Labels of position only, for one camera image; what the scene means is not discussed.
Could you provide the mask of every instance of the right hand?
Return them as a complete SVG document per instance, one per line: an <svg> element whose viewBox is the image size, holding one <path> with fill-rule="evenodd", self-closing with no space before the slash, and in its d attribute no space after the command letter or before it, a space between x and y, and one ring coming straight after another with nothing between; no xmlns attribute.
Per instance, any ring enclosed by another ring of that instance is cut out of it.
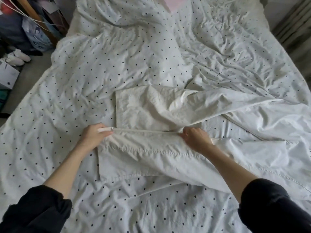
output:
<svg viewBox="0 0 311 233"><path fill-rule="evenodd" d="M208 133L200 128L184 127L183 132L179 135L191 149L200 154L214 146Z"/></svg>

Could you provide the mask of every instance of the forearm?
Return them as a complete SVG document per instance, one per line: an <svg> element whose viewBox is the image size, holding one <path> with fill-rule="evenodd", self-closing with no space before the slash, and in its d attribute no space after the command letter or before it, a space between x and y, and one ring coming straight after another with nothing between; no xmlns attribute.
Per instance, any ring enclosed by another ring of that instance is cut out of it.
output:
<svg viewBox="0 0 311 233"><path fill-rule="evenodd" d="M84 156L84 150L74 148L43 184L62 193L67 199Z"/></svg>
<svg viewBox="0 0 311 233"><path fill-rule="evenodd" d="M215 145L208 145L202 155L215 166L236 200L240 203L241 195L245 187L258 177L227 157Z"/></svg>

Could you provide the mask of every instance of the white bedsheet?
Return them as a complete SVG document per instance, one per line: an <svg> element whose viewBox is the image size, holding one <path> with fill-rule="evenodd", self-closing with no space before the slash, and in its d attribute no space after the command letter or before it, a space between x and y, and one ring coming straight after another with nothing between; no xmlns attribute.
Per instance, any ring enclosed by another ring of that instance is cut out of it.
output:
<svg viewBox="0 0 311 233"><path fill-rule="evenodd" d="M78 0L52 66L0 129L0 216L44 182L83 127L116 126L116 90L142 85L208 85L291 104L311 102L301 74L270 33L259 0L188 0L174 14L156 0ZM256 131L254 136L232 123L232 116L196 126L213 138L259 140ZM270 132L265 136L270 139ZM303 155L301 162L309 163ZM167 176L102 184L98 165L96 151L83 160L63 232L248 232L230 194ZM310 212L309 201L297 203Z"/></svg>

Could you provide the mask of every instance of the white box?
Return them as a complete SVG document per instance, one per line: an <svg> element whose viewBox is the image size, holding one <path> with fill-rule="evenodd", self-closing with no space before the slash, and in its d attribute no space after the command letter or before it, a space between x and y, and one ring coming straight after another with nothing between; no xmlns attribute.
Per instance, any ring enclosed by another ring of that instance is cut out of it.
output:
<svg viewBox="0 0 311 233"><path fill-rule="evenodd" d="M6 62L0 61L0 89L12 89L19 71Z"/></svg>

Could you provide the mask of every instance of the hand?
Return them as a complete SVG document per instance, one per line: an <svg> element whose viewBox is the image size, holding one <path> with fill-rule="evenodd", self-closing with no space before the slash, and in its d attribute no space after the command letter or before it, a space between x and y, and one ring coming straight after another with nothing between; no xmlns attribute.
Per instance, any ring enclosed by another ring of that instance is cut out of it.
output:
<svg viewBox="0 0 311 233"><path fill-rule="evenodd" d="M184 127L183 132L179 135L191 149L200 154L214 146L208 133L200 128Z"/></svg>
<svg viewBox="0 0 311 233"><path fill-rule="evenodd" d="M82 150L85 153L90 152L97 147L101 141L111 135L113 131L98 132L97 129L106 127L104 124L98 123L88 125L82 132L81 138L76 144L76 149Z"/></svg>

